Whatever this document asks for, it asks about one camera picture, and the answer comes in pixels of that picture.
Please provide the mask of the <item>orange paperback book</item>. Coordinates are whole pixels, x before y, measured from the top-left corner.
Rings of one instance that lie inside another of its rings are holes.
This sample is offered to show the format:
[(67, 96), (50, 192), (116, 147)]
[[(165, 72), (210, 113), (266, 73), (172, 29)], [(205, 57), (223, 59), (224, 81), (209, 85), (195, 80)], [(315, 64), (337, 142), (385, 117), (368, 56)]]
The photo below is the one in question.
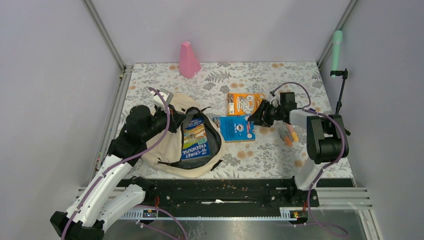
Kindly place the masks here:
[(265, 98), (263, 93), (228, 93), (227, 114), (229, 116), (251, 115)]

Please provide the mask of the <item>light blue paperback book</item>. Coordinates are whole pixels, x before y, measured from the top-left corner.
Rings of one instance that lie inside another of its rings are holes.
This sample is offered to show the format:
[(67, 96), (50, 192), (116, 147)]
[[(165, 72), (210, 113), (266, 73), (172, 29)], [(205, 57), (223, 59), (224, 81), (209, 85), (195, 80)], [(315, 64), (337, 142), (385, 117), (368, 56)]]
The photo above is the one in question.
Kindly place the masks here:
[(214, 117), (212, 120), (227, 143), (254, 142), (254, 125), (248, 121), (250, 115)]

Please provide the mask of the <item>dark blue treehouse book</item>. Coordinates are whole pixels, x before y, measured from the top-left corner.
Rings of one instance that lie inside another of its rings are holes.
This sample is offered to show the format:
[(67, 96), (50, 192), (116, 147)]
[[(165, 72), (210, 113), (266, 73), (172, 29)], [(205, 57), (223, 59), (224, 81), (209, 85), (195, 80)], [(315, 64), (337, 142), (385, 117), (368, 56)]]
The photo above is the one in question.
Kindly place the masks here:
[(193, 118), (183, 130), (181, 160), (188, 161), (211, 154), (203, 117)]

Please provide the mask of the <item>beige canvas backpack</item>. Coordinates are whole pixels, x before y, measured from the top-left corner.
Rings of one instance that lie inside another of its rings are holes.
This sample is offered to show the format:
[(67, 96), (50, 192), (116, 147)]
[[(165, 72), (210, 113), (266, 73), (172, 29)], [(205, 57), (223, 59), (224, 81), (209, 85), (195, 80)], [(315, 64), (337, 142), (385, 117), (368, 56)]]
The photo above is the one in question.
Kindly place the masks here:
[[(143, 163), (154, 169), (184, 178), (198, 178), (211, 172), (223, 161), (226, 151), (222, 134), (213, 121), (203, 113), (205, 108), (202, 109), (199, 103), (191, 97), (176, 92), (170, 104), (177, 111), (188, 114), (188, 116), (176, 133), (168, 131), (157, 146), (141, 156)], [(189, 120), (193, 121), (195, 118), (204, 120), (206, 144), (209, 149), (209, 153), (206, 155), (194, 155), (201, 151), (201, 148), (197, 146), (191, 152), (184, 149), (184, 130), (189, 127)]]

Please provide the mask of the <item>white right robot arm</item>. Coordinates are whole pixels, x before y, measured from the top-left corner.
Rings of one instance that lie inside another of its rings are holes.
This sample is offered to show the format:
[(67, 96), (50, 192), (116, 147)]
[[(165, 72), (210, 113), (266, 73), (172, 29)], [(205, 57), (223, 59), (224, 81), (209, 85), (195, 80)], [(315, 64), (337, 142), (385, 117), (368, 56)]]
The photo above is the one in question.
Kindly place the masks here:
[(305, 129), (308, 159), (300, 172), (290, 179), (285, 194), (293, 206), (301, 205), (307, 194), (311, 195), (324, 171), (349, 153), (342, 117), (298, 107), (294, 92), (281, 93), (277, 106), (263, 100), (248, 121), (267, 128), (275, 121), (281, 121)]

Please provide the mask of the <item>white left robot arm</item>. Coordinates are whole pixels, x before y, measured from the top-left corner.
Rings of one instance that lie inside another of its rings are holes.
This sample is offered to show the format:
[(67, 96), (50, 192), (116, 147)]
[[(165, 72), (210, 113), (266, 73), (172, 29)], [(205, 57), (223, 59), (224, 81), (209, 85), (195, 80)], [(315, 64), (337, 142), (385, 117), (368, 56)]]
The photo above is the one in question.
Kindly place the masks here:
[(145, 105), (130, 110), (118, 137), (109, 145), (99, 172), (66, 210), (56, 211), (50, 223), (62, 240), (101, 240), (107, 229), (128, 210), (156, 199), (155, 184), (143, 177), (132, 180), (114, 200), (107, 199), (142, 155), (151, 151), (167, 133), (176, 133), (186, 114), (169, 105), (166, 110)]

